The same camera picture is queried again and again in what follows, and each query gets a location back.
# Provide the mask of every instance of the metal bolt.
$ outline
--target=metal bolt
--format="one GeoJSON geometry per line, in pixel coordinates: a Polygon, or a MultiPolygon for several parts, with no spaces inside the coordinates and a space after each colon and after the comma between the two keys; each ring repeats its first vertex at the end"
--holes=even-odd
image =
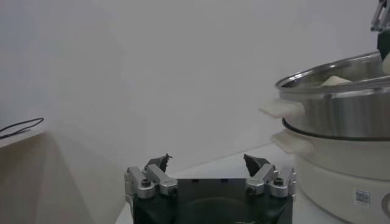
{"type": "Polygon", "coordinates": [[[150,187],[151,184],[152,184],[152,182],[151,182],[149,179],[143,179],[143,180],[141,181],[141,186],[142,186],[142,187],[150,187]]]}
{"type": "Polygon", "coordinates": [[[277,177],[277,178],[274,179],[274,185],[276,185],[276,186],[282,186],[282,185],[284,185],[284,183],[285,182],[280,177],[277,177]]]}
{"type": "Polygon", "coordinates": [[[168,191],[168,195],[172,198],[177,198],[177,195],[179,194],[177,188],[171,188],[169,191],[168,191]]]}
{"type": "Polygon", "coordinates": [[[254,188],[252,188],[252,187],[248,187],[248,188],[246,189],[246,194],[247,194],[248,196],[254,196],[254,195],[256,194],[256,190],[255,190],[254,188]]]}

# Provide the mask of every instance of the white backdrop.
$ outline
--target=white backdrop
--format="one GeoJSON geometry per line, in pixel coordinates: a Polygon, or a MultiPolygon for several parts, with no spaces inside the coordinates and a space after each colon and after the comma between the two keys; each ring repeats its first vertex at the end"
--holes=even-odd
{"type": "Polygon", "coordinates": [[[376,4],[2,1],[0,125],[44,116],[49,127],[1,153],[0,205],[19,213],[0,207],[0,219],[113,223],[130,164],[168,152],[173,172],[268,144],[280,121],[258,107],[274,83],[374,51],[376,4]]]}

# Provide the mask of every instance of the pot handle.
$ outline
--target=pot handle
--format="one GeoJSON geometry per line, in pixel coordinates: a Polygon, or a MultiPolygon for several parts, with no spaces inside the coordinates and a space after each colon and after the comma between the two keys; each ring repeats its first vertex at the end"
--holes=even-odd
{"type": "Polygon", "coordinates": [[[314,152],[313,144],[300,138],[288,130],[283,130],[271,136],[271,141],[289,155],[309,155],[314,152]]]}
{"type": "Polygon", "coordinates": [[[273,118],[294,118],[305,115],[305,107],[300,102],[275,99],[259,108],[261,112],[273,118]]]}

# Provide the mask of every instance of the white table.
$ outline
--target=white table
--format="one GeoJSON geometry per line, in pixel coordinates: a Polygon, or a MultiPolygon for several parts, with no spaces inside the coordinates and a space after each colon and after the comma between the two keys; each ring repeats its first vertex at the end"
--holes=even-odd
{"type": "MultiPolygon", "coordinates": [[[[293,166],[293,157],[286,155],[273,144],[245,153],[251,156],[266,158],[279,169],[285,165],[293,166]]],[[[191,167],[179,173],[169,173],[168,175],[174,178],[247,178],[249,174],[243,156],[244,153],[239,153],[210,163],[191,167]]],[[[316,206],[300,190],[298,190],[298,196],[294,202],[292,219],[294,224],[345,224],[342,220],[337,219],[335,216],[316,206]]],[[[126,203],[116,220],[116,224],[132,223],[130,206],[126,203]]]]}

